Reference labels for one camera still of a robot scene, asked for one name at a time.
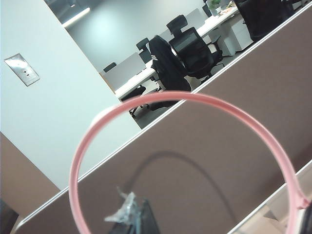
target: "office desk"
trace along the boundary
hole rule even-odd
[[[205,24],[197,29],[198,34],[203,38],[209,34],[210,31],[218,27],[223,22],[227,21],[229,18],[234,16],[236,13],[238,13],[237,7],[232,7],[230,11],[223,14],[222,16],[211,16],[208,19],[205,20]],[[156,71],[151,68],[153,64],[153,61],[149,61],[146,63],[146,69],[144,69],[139,74],[133,76],[128,80],[127,83],[125,83],[123,86],[121,86],[119,89],[115,91],[115,95],[117,98],[121,99],[127,94],[131,93],[134,89],[136,89],[140,84],[147,81],[151,76],[155,75]]]
[[[198,34],[203,38],[209,34],[213,29],[218,27],[220,24],[227,21],[238,13],[237,7],[231,7],[230,10],[221,16],[211,16],[205,20],[205,24],[197,29]]]

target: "ceiling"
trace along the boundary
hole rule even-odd
[[[104,0],[76,0],[75,7],[70,7],[67,0],[44,0],[61,23],[69,20],[87,7],[94,9]]]

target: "ceiling light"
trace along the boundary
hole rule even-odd
[[[76,0],[67,0],[70,7],[76,6]]]
[[[64,28],[66,28],[68,25],[72,24],[73,22],[75,22],[76,20],[80,19],[81,17],[83,17],[85,14],[87,14],[90,11],[90,8],[86,8],[83,11],[81,11],[80,13],[78,13],[77,15],[75,15],[74,17],[72,17],[70,20],[66,21],[63,25]]]

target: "white desk drawer unit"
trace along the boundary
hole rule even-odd
[[[252,44],[247,26],[243,22],[243,17],[237,14],[221,25],[225,42],[231,42],[227,43],[229,54],[224,55],[234,55],[236,51],[244,50]]]

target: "chair headrest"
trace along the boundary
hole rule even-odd
[[[149,42],[148,38],[144,38],[142,41],[136,44],[138,50],[146,48],[146,44]]]
[[[174,36],[181,34],[181,29],[185,26],[187,26],[187,20],[184,15],[179,15],[175,17],[167,24],[167,27],[169,28],[171,34],[173,34]]]

